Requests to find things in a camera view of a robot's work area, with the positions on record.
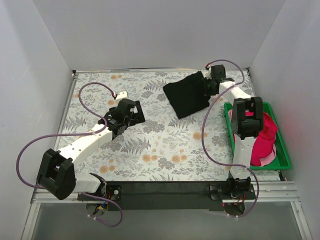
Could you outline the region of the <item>black t shirt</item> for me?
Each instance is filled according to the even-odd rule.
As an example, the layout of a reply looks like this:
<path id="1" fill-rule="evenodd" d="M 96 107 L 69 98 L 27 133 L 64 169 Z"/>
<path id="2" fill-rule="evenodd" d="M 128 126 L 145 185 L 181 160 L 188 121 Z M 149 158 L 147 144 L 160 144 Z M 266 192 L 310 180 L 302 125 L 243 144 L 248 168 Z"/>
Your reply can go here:
<path id="1" fill-rule="evenodd" d="M 180 81 L 168 83 L 163 91 L 177 118 L 182 119 L 207 108 L 210 96 L 205 95 L 201 71 L 190 74 Z"/>

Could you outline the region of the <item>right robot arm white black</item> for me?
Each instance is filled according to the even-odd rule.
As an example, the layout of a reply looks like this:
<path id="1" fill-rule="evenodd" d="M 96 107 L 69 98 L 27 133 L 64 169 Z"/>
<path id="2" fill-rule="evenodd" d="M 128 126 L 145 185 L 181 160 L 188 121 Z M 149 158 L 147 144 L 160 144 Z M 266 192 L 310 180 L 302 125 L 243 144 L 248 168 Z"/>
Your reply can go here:
<path id="1" fill-rule="evenodd" d="M 261 97 L 245 93 L 232 78 L 226 77 L 224 65 L 205 67 L 204 93 L 208 96 L 224 96 L 232 104 L 231 129 L 234 136 L 233 161 L 229 177 L 222 191 L 237 199 L 250 190 L 250 164 L 254 143 L 264 127 L 263 101 Z"/>

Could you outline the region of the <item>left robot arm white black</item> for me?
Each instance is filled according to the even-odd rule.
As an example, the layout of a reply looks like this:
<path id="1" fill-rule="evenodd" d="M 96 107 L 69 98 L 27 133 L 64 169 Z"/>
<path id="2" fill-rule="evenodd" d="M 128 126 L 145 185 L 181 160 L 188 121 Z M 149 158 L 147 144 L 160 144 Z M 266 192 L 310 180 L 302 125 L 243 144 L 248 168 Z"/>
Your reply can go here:
<path id="1" fill-rule="evenodd" d="M 144 123 L 139 101 L 121 99 L 91 129 L 88 135 L 58 150 L 49 149 L 42 157 L 36 182 L 57 199 L 72 193 L 90 194 L 101 200 L 107 193 L 107 182 L 95 173 L 77 174 L 80 164 L 101 146 L 110 143 L 131 126 Z"/>

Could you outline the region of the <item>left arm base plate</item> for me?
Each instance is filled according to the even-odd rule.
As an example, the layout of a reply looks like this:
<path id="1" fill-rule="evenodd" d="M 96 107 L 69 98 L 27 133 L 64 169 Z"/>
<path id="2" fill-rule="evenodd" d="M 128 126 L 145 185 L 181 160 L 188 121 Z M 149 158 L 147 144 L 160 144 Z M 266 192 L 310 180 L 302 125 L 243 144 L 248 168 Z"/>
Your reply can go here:
<path id="1" fill-rule="evenodd" d="M 96 192 L 94 193 L 88 193 L 89 195 L 106 198 L 112 201 L 119 201 L 122 197 L 122 186 L 119 184 L 102 184 L 98 187 Z M 90 196 L 86 196 L 83 193 L 79 193 L 77 195 L 78 201 L 97 201 L 98 199 L 95 199 Z"/>

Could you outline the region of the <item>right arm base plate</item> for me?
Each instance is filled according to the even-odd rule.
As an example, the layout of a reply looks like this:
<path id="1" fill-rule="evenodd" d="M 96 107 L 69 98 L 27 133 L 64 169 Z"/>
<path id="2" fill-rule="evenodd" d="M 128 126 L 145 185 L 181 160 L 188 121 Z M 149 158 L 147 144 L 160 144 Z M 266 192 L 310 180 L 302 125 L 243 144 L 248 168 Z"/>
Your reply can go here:
<path id="1" fill-rule="evenodd" d="M 251 179 L 233 179 L 216 181 L 204 187 L 206 195 L 211 200 L 231 200 L 235 204 L 242 204 L 245 200 L 254 200 L 256 193 Z"/>

